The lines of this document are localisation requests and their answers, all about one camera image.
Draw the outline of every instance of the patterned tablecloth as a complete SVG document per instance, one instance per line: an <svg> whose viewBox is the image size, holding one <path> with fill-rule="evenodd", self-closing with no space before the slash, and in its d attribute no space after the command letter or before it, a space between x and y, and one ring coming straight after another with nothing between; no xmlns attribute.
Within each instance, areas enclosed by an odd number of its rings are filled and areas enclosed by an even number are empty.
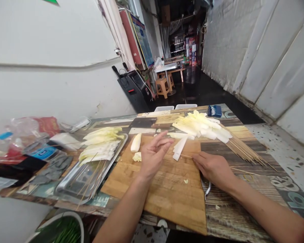
<svg viewBox="0 0 304 243"><path fill-rule="evenodd" d="M242 122L232 113L232 111L225 105L222 107L221 123L230 127L242 141L249 147L256 151L266 161L268 161L278 172L270 167L262 167L260 165L252 165L238 156L236 156L225 144L218 140L209 140L206 138L198 138L201 142L201 149L207 153L223 155L230 166L236 166L241 170L246 170L259 174L261 176L249 175L243 176L243 172L234 173L243 180L248 180L248 183L255 189L265 194L269 198L277 201L285 207L289 207L293 212L301 215L304 218L304 192L298 185L287 175L287 173L279 166L279 164L267 153L266 148L249 132L249 130L242 124ZM162 124L168 130L178 131L172 127L171 124L179 116L187 116L188 112L198 110L199 112L207 112L207 106L201 106L192 109L171 110L162 112L150 112L135 115L126 115L110 118L94 119L89 127L85 130L80 130L78 136L92 132L101 127L118 126L123 128L123 132L129 134L127 143L131 140L134 134L142 132L153 135L162 130L154 128L129 128L129 125L136 117L151 116L157 117L157 124ZM115 163L119 160L127 144L120 152ZM63 177L75 165L79 152L70 152L74 156L74 160L67 171L62 175ZM1 197L15 198L19 200L31 201L35 203L51 205L57 208L65 208L76 210L77 205L59 200L53 195L53 191L58 182L51 182L46 185L33 186L25 184L19 188L5 188L0 191ZM112 209L118 203L117 198L110 197L104 193L97 193L96 196L88 203L81 205L78 208L79 212L108 216ZM206 202L206 217L207 217L207 232L208 235L238 240L243 242L271 242L272 239L268 234L257 224L252 216L245 211L234 199L229 195L220 191L215 186L212 187L210 194L207 196ZM150 213L143 212L140 219L141 223L149 225L166 225L170 229L177 229L187 231L187 229L176 225L168 220L161 219Z"/></svg>

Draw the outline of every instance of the wet floor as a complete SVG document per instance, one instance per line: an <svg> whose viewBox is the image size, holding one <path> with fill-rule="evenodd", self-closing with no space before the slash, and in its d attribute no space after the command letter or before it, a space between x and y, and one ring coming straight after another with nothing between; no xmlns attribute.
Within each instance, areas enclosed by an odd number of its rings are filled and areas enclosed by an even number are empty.
<svg viewBox="0 0 304 243"><path fill-rule="evenodd" d="M197 104L198 106L225 103L243 124L264 123L250 108L229 92L225 91L218 83L204 74L199 67L186 67L183 71L183 83L180 72L172 73L176 93L167 99L160 95L155 100L150 111L157 106L174 106L178 104Z"/></svg>

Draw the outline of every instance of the finger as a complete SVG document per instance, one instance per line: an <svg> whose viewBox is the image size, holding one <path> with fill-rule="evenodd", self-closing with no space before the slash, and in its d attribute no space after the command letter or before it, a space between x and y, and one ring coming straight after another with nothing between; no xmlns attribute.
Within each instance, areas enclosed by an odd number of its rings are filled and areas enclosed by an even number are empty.
<svg viewBox="0 0 304 243"><path fill-rule="evenodd" d="M157 157L158 157L158 158L163 158L163 157L166 155L166 153L168 152L168 150L169 150L171 144L172 144L172 143L168 142L168 143L166 143L165 145L163 145L163 146L159 149L159 151L156 153Z"/></svg>
<svg viewBox="0 0 304 243"><path fill-rule="evenodd" d="M207 163L207 160L204 157L201 157L200 154L193 154L193 161L198 163L204 170L206 170L205 164Z"/></svg>
<svg viewBox="0 0 304 243"><path fill-rule="evenodd" d="M174 140L171 139L171 138L163 138L163 139L161 139L160 141L158 141L156 147L159 147L159 146L161 146L161 145L163 145L163 144L166 144L166 143L168 143L168 142L169 142L169 143L173 143Z"/></svg>
<svg viewBox="0 0 304 243"><path fill-rule="evenodd" d="M208 153L205 153L205 152L200 152L199 155L205 159L209 159L210 157L212 157L213 155L212 154L208 154Z"/></svg>
<svg viewBox="0 0 304 243"><path fill-rule="evenodd" d="M202 174L206 174L204 167L198 161L194 160L194 162L195 162L195 165L197 166L197 168L202 172Z"/></svg>
<svg viewBox="0 0 304 243"><path fill-rule="evenodd" d="M168 133L168 131L164 131L159 133L153 140L150 142L149 147L156 147L158 142L164 138L164 136Z"/></svg>

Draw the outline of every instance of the blue lid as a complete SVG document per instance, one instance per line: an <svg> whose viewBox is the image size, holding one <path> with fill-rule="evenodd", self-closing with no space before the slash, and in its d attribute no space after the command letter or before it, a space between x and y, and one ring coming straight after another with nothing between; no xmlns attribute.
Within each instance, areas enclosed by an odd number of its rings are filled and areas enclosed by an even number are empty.
<svg viewBox="0 0 304 243"><path fill-rule="evenodd" d="M13 133L12 132L5 132L0 134L0 139L5 140L6 138L10 137Z"/></svg>

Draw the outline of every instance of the metal tray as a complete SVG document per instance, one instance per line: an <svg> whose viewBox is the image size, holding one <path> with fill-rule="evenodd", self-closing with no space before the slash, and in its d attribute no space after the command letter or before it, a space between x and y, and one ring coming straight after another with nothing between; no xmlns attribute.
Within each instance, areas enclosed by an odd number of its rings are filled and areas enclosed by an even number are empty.
<svg viewBox="0 0 304 243"><path fill-rule="evenodd" d="M84 165L80 165L78 161L57 185L54 195L61 200L75 204L88 202L95 195L128 139L128 135L125 133L119 135L123 135L124 138L121 139L121 142L116 147L115 154L111 160L92 161Z"/></svg>

